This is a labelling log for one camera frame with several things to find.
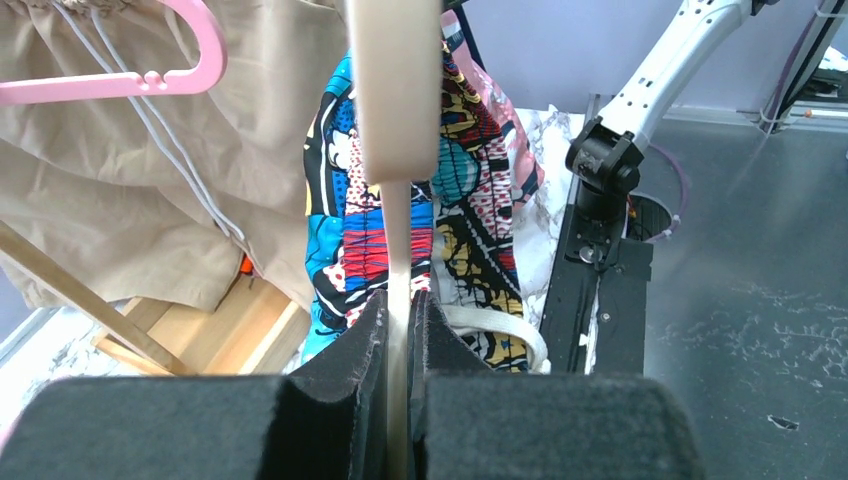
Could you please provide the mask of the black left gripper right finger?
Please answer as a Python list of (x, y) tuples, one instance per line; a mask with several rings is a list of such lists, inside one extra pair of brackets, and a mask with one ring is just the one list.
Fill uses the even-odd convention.
[(689, 420), (639, 376), (534, 375), (487, 367), (414, 296), (410, 340), (416, 479), (702, 479)]

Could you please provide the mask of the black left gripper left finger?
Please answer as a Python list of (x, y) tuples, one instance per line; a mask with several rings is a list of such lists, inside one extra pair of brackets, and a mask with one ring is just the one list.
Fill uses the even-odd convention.
[(25, 408), (5, 479), (380, 479), (386, 296), (288, 375), (77, 377)]

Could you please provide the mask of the comic print shorts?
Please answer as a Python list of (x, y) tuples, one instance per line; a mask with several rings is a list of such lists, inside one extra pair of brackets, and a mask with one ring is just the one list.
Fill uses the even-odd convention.
[[(453, 331), (490, 368), (546, 374), (547, 345), (523, 309), (505, 138), (448, 47), (442, 59), (438, 166), (410, 191), (411, 290), (434, 295)], [(305, 268), (315, 294), (303, 361), (350, 328), (388, 281), (382, 201), (364, 178), (356, 102), (345, 56), (304, 143)]]

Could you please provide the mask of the cream plastic hanger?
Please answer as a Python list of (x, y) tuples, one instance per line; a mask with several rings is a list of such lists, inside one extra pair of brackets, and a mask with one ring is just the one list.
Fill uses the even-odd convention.
[(364, 176), (380, 191), (387, 244), (386, 474), (408, 478), (413, 182), (437, 166), (441, 55), (439, 1), (347, 4)]

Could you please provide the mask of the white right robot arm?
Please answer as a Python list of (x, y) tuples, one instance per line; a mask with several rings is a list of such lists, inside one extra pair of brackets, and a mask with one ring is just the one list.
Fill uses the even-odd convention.
[(684, 1), (619, 93), (572, 141), (565, 164), (580, 180), (575, 210), (595, 222), (615, 222), (639, 184), (639, 165), (674, 100), (731, 33), (766, 1)]

